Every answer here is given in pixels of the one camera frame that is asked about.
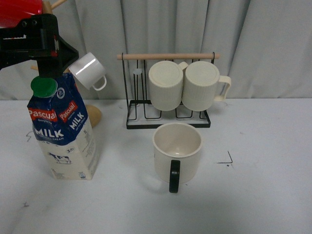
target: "gray curtain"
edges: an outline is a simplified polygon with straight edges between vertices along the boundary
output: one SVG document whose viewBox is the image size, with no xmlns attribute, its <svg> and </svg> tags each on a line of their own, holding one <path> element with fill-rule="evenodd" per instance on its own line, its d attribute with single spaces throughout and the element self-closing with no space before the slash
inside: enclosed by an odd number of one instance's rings
<svg viewBox="0 0 312 234">
<path fill-rule="evenodd" d="M 53 13 L 80 57 L 92 52 L 107 70 L 102 91 L 77 82 L 84 99 L 125 98 L 117 54 L 212 51 L 232 78 L 228 98 L 312 97 L 311 0 L 68 0 Z M 2 69 L 0 99 L 29 99 L 35 64 Z M 130 94 L 135 65 L 126 63 Z"/>
</svg>

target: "ceramic mug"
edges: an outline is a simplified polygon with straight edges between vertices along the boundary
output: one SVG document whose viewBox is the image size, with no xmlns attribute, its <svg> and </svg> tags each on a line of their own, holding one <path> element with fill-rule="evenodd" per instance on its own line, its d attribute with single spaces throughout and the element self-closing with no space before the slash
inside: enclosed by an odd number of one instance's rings
<svg viewBox="0 0 312 234">
<path fill-rule="evenodd" d="M 191 180 L 197 172 L 201 134 L 186 123 L 167 123 L 155 130 L 153 144 L 155 170 L 169 182 L 169 192 L 177 193 L 179 183 Z"/>
<path fill-rule="evenodd" d="M 179 65 L 172 61 L 155 63 L 148 75 L 150 99 L 153 106 L 161 111 L 170 111 L 181 103 L 184 70 L 186 62 Z"/>
<path fill-rule="evenodd" d="M 225 93 L 216 95 L 219 82 L 226 83 Z M 218 68 L 210 62 L 191 63 L 185 71 L 182 102 L 192 111 L 207 110 L 213 101 L 223 101 L 231 86 L 231 78 L 220 76 Z"/>
<path fill-rule="evenodd" d="M 70 65 L 69 70 L 88 90 L 93 87 L 95 90 L 100 91 L 106 86 L 105 68 L 90 52 Z M 94 84 L 101 78 L 104 79 L 104 83 L 101 87 L 95 87 Z"/>
</svg>

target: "mug handle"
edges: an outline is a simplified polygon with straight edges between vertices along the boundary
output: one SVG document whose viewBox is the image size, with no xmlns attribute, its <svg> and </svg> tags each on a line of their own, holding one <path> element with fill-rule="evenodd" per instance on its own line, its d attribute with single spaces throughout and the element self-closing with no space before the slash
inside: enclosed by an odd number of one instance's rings
<svg viewBox="0 0 312 234">
<path fill-rule="evenodd" d="M 226 86 L 224 95 L 217 95 L 217 96 L 215 96 L 214 100 L 216 100 L 216 101 L 223 101 L 223 100 L 225 100 L 226 94 L 227 94 L 227 92 L 230 89 L 230 86 L 232 84 L 231 78 L 229 78 L 227 76 L 220 76 L 220 79 L 219 79 L 218 82 L 226 83 L 227 86 Z"/>
<path fill-rule="evenodd" d="M 179 190 L 180 164 L 179 160 L 171 160 L 169 192 L 173 194 L 176 194 Z"/>
<path fill-rule="evenodd" d="M 103 77 L 104 77 L 104 84 L 103 84 L 101 87 L 97 88 L 97 87 L 95 87 L 94 85 L 92 85 L 92 87 L 93 87 L 96 91 L 101 91 L 102 89 L 105 88 L 107 81 L 106 81 L 106 77 L 105 77 L 105 76 L 103 76 Z"/>
</svg>

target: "black metal rack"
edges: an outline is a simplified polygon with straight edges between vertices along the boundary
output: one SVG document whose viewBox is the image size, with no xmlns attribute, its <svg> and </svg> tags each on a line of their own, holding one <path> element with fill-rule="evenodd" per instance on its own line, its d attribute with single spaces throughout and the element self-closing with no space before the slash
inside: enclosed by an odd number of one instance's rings
<svg viewBox="0 0 312 234">
<path fill-rule="evenodd" d="M 157 60 L 171 60 L 175 59 L 191 59 L 194 62 L 195 59 L 211 59 L 211 63 L 214 63 L 215 59 L 219 58 L 219 54 L 140 54 L 130 55 L 121 54 L 117 56 L 117 59 L 122 60 L 123 79 L 125 84 L 126 100 L 127 100 L 127 129 L 154 129 L 160 125 L 171 122 L 174 120 L 187 121 L 188 124 L 196 128 L 210 128 L 211 121 L 209 119 L 207 110 L 194 112 L 188 110 L 181 103 L 175 110 L 172 111 L 160 111 L 153 107 L 150 99 L 148 99 L 147 89 L 147 65 L 146 60 L 157 59 Z M 134 84 L 134 99 L 129 100 L 127 80 L 126 80 L 126 69 L 125 60 L 135 60 L 136 69 L 133 72 L 133 84 Z M 139 62 L 143 65 L 143 68 L 139 68 Z"/>
</svg>

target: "white table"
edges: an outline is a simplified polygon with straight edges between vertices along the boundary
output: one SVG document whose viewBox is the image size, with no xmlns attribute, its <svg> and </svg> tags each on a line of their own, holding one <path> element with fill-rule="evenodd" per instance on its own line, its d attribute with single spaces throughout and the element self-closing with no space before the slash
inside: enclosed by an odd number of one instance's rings
<svg viewBox="0 0 312 234">
<path fill-rule="evenodd" d="M 0 229 L 8 234 L 311 234 L 312 99 L 230 99 L 208 114 L 195 177 L 169 193 L 154 129 L 127 130 L 125 100 L 103 117 L 91 181 L 52 178 L 27 101 L 0 101 Z M 230 153 L 233 163 L 229 162 Z"/>
</svg>

